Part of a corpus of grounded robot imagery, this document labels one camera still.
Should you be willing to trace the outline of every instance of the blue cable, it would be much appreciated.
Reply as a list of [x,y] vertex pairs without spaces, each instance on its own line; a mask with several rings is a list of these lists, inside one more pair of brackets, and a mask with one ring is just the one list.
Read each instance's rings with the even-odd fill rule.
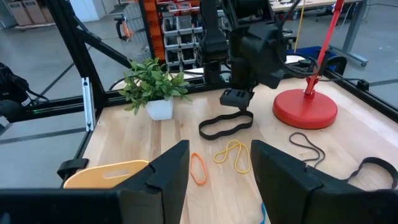
[[261,203],[262,221],[260,224],[266,224],[267,210],[264,203]]

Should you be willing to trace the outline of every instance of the wooden tabletop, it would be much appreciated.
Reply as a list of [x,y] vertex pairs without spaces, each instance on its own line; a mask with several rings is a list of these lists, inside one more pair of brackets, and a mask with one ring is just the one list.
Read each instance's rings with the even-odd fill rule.
[[[345,0],[345,4],[349,4],[352,2],[359,2],[361,0]],[[281,0],[281,2],[278,2],[277,0],[275,1],[270,1],[272,4],[272,9],[275,12],[278,11],[286,11],[288,10],[292,3],[286,3],[286,4],[281,4],[283,2],[289,2],[288,0]],[[321,6],[331,6],[334,3],[336,3],[335,0],[305,0],[305,7],[306,8],[314,8],[314,7],[321,7]],[[296,9],[301,9],[303,7],[304,0],[302,0],[296,7]]]
[[[225,149],[232,139],[245,143],[249,149],[253,139],[260,139],[297,159],[315,157],[313,151],[289,143],[289,136],[301,131],[326,152],[326,159],[317,169],[339,179],[347,178],[369,156],[380,157],[398,167],[398,124],[334,83],[316,86],[317,91],[330,96],[338,105],[337,119],[329,128],[301,130],[275,118],[272,102],[276,95],[305,86],[304,80],[290,79],[283,80],[276,90],[262,85],[256,87],[248,108],[254,113],[253,126],[215,141],[201,138],[198,125],[205,119],[237,111],[220,105],[222,90],[189,95],[192,102],[176,99],[173,119],[167,121],[152,121],[145,109],[140,109],[134,116],[123,110],[125,106],[105,108],[83,157],[90,160],[88,167],[136,159],[151,161],[180,140],[188,139],[190,152],[199,153],[205,160],[208,182],[198,186],[189,177],[181,220],[184,224],[261,221],[261,197],[252,170],[248,174],[239,174],[234,168],[238,150],[232,150],[222,164],[213,161],[213,155]],[[223,121],[205,128],[204,132],[216,133],[245,121],[245,118]],[[305,143],[300,137],[295,140]],[[241,170],[251,166],[245,158],[244,153],[238,164]],[[198,161],[193,170],[200,179],[203,172]],[[382,168],[367,165],[349,183],[364,190],[376,190],[391,187],[392,180]]]

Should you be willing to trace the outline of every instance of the gray floor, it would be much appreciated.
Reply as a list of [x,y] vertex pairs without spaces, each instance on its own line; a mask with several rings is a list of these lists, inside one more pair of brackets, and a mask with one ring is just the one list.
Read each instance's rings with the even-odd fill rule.
[[[394,0],[377,1],[394,4]],[[369,82],[398,78],[398,14],[396,8],[371,6],[359,30],[353,51],[369,60],[366,68],[349,64],[345,76],[364,78]],[[331,17],[321,17],[315,22],[311,13],[306,13],[298,43],[299,47],[321,45]],[[299,22],[288,21],[286,28],[297,31]],[[114,21],[106,17],[98,22],[87,23],[90,31],[116,50],[129,55],[134,46],[116,38]],[[332,43],[342,46],[349,21],[336,28]],[[103,86],[108,89],[126,69],[103,55],[90,49]],[[14,73],[27,79],[30,88],[42,93],[56,80],[72,59],[56,27],[28,30],[0,30],[0,62]],[[398,84],[375,86],[371,91],[398,106]],[[72,66],[45,95],[50,99],[81,95],[80,76]],[[0,188],[6,187],[59,187],[61,179],[56,171],[59,165],[71,159],[84,133],[29,140],[38,134],[52,133],[84,127],[83,113],[25,121],[10,125],[0,136]],[[21,138],[25,141],[4,144],[7,139]]]

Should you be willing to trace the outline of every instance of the metal table leg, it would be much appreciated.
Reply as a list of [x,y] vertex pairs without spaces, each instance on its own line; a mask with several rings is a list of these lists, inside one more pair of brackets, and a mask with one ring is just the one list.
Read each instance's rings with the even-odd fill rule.
[[357,12],[354,12],[353,14],[353,19],[351,20],[351,23],[348,28],[348,32],[346,35],[346,39],[343,44],[343,48],[339,49],[338,47],[334,47],[330,45],[330,50],[334,51],[344,57],[347,57],[348,59],[354,60],[355,62],[358,62],[361,64],[362,67],[365,67],[366,64],[368,64],[368,60],[363,58],[360,55],[351,53],[351,49],[353,48],[353,44],[356,38],[356,34],[358,33],[359,27],[362,22],[363,15],[366,10],[366,5],[367,5],[367,0],[363,0],[362,2],[359,2],[359,10],[356,10]]

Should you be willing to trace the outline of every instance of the red lamp base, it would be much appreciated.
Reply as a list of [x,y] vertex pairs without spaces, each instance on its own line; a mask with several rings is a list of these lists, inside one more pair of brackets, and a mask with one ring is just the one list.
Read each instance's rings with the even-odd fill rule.
[[272,111],[279,120],[290,126],[320,129],[335,122],[337,105],[319,92],[315,92],[310,99],[305,97],[304,90],[287,90],[276,96]]

